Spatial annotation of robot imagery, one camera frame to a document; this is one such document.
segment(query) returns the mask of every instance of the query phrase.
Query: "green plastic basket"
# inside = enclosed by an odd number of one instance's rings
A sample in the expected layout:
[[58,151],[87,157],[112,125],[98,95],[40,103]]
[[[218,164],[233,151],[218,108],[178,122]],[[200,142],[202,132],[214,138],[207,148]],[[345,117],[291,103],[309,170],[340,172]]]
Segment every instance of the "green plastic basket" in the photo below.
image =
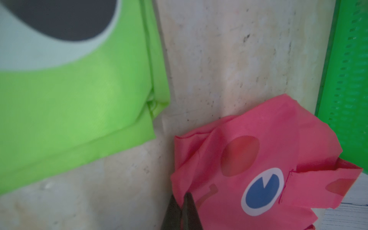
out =
[[337,134],[341,158],[368,170],[368,0],[337,0],[316,116]]

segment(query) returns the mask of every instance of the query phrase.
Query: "dirty surface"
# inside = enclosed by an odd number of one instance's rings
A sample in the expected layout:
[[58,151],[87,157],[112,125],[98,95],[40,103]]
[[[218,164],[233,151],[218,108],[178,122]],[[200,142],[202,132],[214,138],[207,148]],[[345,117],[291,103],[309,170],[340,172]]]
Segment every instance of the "dirty surface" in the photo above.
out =
[[174,135],[282,93],[314,112],[334,4],[157,0],[172,95],[157,139],[1,196],[0,229],[159,229]]

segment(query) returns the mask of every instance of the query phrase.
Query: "pink cheek print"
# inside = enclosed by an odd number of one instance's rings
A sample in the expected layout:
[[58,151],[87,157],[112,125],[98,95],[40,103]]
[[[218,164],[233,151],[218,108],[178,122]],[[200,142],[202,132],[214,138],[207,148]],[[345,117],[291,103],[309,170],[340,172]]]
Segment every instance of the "pink cheek print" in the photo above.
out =
[[238,175],[249,169],[259,152],[259,140],[241,136],[232,140],[221,155],[221,172],[226,177]]
[[345,196],[355,179],[338,179],[326,186],[326,190],[340,196]]

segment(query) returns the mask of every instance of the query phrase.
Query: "black circle print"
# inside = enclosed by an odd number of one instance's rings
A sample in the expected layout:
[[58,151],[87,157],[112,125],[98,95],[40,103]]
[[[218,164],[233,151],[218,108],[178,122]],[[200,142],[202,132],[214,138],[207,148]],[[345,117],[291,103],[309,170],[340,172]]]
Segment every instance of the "black circle print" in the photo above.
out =
[[23,22],[51,37],[81,41],[110,23],[117,0],[0,0]]

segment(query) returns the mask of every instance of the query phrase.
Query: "red circle print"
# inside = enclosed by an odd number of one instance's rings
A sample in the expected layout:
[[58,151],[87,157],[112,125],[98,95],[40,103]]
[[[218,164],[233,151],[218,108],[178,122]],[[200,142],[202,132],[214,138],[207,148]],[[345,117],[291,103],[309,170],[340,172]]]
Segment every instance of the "red circle print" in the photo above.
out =
[[238,175],[252,166],[259,151],[259,140],[253,136],[241,136],[232,140],[221,156],[224,176]]

